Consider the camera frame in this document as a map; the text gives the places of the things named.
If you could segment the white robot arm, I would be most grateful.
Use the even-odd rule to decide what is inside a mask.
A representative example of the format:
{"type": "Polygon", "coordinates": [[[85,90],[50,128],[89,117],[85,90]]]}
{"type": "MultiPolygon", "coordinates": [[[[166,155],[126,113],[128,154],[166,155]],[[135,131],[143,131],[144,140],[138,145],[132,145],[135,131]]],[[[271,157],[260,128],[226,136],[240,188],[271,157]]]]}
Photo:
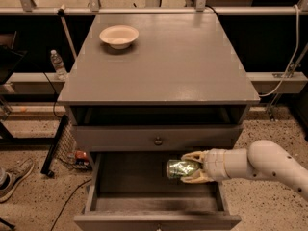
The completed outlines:
{"type": "Polygon", "coordinates": [[[255,141],[248,149],[195,151],[183,155],[182,160],[201,165],[192,175],[181,177],[184,183],[202,184],[235,178],[276,181],[308,201],[308,170],[272,141],[255,141]]]}

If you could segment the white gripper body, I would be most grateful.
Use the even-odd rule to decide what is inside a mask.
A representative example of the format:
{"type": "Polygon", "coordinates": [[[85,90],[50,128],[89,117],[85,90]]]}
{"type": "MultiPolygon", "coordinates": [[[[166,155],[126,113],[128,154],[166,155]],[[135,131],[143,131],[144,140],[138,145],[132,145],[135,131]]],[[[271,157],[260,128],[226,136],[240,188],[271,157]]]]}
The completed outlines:
{"type": "Polygon", "coordinates": [[[224,153],[222,149],[211,149],[204,152],[203,169],[206,175],[213,181],[228,179],[225,169],[224,153]]]}

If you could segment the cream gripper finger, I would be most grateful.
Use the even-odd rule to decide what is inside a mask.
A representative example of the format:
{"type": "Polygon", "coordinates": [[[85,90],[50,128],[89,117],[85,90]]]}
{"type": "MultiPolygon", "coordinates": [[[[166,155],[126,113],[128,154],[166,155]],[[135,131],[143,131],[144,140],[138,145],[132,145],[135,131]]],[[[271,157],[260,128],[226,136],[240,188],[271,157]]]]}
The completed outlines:
{"type": "Polygon", "coordinates": [[[180,180],[186,184],[204,184],[213,182],[213,179],[202,170],[198,170],[190,176],[181,177],[180,180]]]}
{"type": "Polygon", "coordinates": [[[207,158],[207,154],[207,151],[194,151],[184,154],[181,159],[183,161],[194,161],[203,164],[204,160],[207,158]]]}

